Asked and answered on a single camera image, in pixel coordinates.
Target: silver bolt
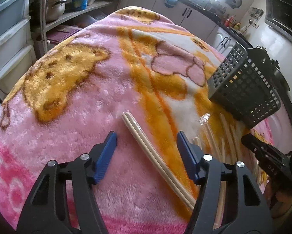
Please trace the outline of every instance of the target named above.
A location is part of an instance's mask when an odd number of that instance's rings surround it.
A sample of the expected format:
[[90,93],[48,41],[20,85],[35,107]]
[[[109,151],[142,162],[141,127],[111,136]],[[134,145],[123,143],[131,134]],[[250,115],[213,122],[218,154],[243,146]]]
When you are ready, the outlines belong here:
[[80,158],[82,160],[88,160],[89,159],[89,154],[83,154],[83,155],[80,156]]
[[56,164],[56,161],[55,160],[50,160],[48,163],[47,163],[47,165],[49,166],[49,167],[52,167],[52,166],[54,166]]
[[213,157],[211,155],[204,155],[203,159],[206,161],[211,161],[213,159]]
[[244,162],[237,162],[237,166],[240,168],[245,167],[245,163]]

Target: pink blanket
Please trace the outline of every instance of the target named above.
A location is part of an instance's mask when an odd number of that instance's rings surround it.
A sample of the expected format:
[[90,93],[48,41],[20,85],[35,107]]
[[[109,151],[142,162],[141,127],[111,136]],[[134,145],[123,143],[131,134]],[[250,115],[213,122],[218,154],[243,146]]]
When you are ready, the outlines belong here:
[[[197,197],[176,148],[176,133],[201,138],[204,151],[212,153],[200,124],[201,116],[210,114],[217,144],[223,138],[227,162],[232,162],[220,113],[239,139],[248,132],[207,98],[206,79],[222,60],[185,29],[137,7],[117,11],[56,46],[28,70],[0,108],[3,216],[16,228],[45,164],[72,161],[113,130],[118,145],[105,178],[94,187],[109,232],[183,233],[191,212],[139,148],[121,114],[133,114],[169,168]],[[266,122],[257,130],[272,142]],[[242,148],[239,158],[253,168],[247,150]],[[77,226],[71,186],[67,190],[71,221]]]

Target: cabinet handle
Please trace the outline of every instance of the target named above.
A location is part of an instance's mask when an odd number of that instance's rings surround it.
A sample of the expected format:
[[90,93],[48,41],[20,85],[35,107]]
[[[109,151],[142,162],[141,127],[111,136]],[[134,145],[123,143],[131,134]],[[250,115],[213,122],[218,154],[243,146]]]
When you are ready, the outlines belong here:
[[223,40],[221,41],[221,45],[223,45],[223,41],[226,39],[228,39],[228,37],[223,38]]
[[185,9],[184,13],[182,14],[182,16],[185,16],[186,11],[188,10],[188,8]]
[[187,18],[189,18],[191,14],[192,14],[192,10],[190,10],[189,15],[187,16]]
[[226,40],[226,42],[225,42],[225,44],[224,44],[224,48],[226,47],[225,45],[226,45],[226,43],[227,43],[228,41],[231,41],[231,39]]

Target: basket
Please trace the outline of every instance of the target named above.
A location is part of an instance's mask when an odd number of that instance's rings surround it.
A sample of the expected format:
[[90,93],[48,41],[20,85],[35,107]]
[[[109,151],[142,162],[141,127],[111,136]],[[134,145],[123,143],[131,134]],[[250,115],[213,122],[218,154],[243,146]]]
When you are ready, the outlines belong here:
[[280,98],[270,84],[271,75],[266,51],[246,49],[236,43],[208,79],[209,99],[251,129],[280,109]]

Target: black range hood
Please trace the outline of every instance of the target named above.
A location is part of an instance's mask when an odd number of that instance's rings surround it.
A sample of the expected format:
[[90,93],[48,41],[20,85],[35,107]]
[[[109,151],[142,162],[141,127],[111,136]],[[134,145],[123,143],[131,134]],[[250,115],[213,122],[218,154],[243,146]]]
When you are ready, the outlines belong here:
[[292,42],[292,0],[266,0],[265,23]]

